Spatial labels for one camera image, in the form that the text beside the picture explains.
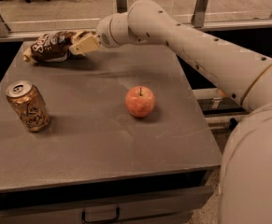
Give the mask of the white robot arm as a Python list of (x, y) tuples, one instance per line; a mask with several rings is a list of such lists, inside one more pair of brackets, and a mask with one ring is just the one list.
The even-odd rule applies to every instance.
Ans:
[(218, 224), (272, 224), (272, 58), (180, 24), (151, 0), (105, 17), (96, 34), (91, 49), (168, 47), (248, 111), (223, 152)]

